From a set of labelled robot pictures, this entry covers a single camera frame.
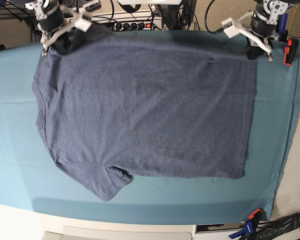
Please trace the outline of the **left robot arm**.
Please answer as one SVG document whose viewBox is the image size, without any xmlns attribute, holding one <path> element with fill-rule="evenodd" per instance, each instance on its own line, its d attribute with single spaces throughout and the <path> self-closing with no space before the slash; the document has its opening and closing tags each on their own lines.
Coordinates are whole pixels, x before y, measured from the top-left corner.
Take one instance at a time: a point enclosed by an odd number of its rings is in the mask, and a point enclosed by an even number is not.
<svg viewBox="0 0 300 240">
<path fill-rule="evenodd" d="M 246 30 L 255 36 L 255 39 L 247 37 L 246 55 L 249 60 L 256 60 L 265 55 L 268 61 L 273 61 L 272 53 L 262 49 L 265 45 L 273 49 L 273 41 L 285 42 L 288 31 L 286 24 L 288 14 L 286 11 L 291 3 L 282 0 L 258 0 L 253 11 L 249 12 L 251 22 Z"/>
</svg>

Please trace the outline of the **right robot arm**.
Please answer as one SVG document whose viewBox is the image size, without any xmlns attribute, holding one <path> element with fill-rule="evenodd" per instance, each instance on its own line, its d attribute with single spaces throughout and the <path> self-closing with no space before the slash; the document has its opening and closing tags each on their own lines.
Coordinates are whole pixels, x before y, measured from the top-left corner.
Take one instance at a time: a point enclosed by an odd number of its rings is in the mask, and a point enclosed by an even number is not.
<svg viewBox="0 0 300 240">
<path fill-rule="evenodd" d="M 72 9 L 57 0 L 34 0 L 26 3 L 27 10 L 34 11 L 37 27 L 41 31 L 40 43 L 42 44 L 42 56 L 46 56 L 49 47 L 53 45 L 59 37 L 69 33 L 75 24 L 70 19 L 66 19 L 64 14 L 74 16 Z"/>
</svg>

